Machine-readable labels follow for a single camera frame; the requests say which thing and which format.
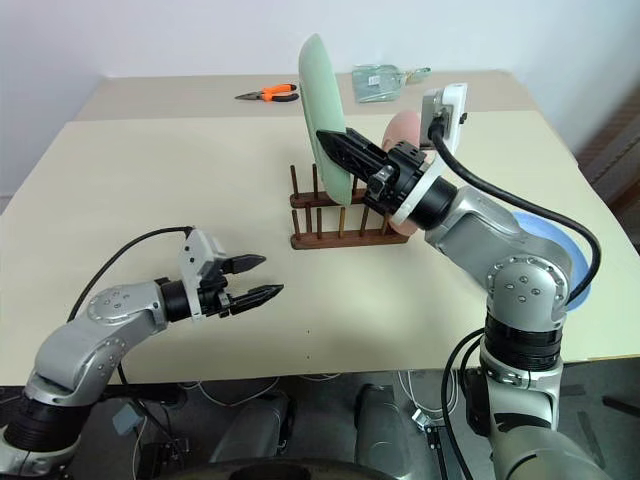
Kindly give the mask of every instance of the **white table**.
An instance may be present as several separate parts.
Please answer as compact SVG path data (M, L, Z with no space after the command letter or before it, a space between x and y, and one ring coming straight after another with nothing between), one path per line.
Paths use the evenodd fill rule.
M103 93L88 104L97 117L95 98ZM101 102L109 103L104 96ZM378 108L361 115L345 105L347 124L380 140L391 114L384 111L389 105ZM171 225L206 229L231 255L268 258L232 277L232 292L263 283L286 287L237 317L170 325L126 357L132 382L441 368L453 345L483 325L482 290L419 234L396 246L291 249L289 164L301 190L311 189L299 111L161 118L171 112L154 117L142 110L147 118L105 120L85 109L2 216L0 384L25 382L39 345L108 257L131 238ZM565 326L565 360L640 353L640 259L535 106L470 109L458 157L488 180L583 222L600 239L602 267L590 298ZM360 209L348 209L347 227L358 224ZM336 224L335 211L323 216L325 229ZM177 278L181 242L176 234L136 247L95 292Z

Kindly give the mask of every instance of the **pliers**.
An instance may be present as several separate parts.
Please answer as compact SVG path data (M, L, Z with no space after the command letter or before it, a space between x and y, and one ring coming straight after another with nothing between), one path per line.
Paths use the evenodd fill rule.
M258 92L249 92L244 95L238 95L237 100L264 100L265 102L293 102L299 98L297 93L290 95L277 95L278 93L293 92L297 90L292 83L283 83L275 87L265 87Z

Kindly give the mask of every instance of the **blue bowl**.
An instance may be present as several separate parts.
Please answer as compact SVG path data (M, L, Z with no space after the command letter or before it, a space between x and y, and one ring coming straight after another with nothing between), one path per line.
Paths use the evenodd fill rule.
M589 265L587 259L582 254L580 247L572 240L572 238L564 233L560 228L556 227L553 223L545 220L542 217L526 212L512 212L515 219L520 224L520 227L529 232L532 235L538 237L547 238L556 242L562 248L564 248L571 257L571 263L573 268L571 269L571 287L575 287L587 274ZM569 302L567 310L575 310L589 296L591 292L591 285L589 285L580 295Z

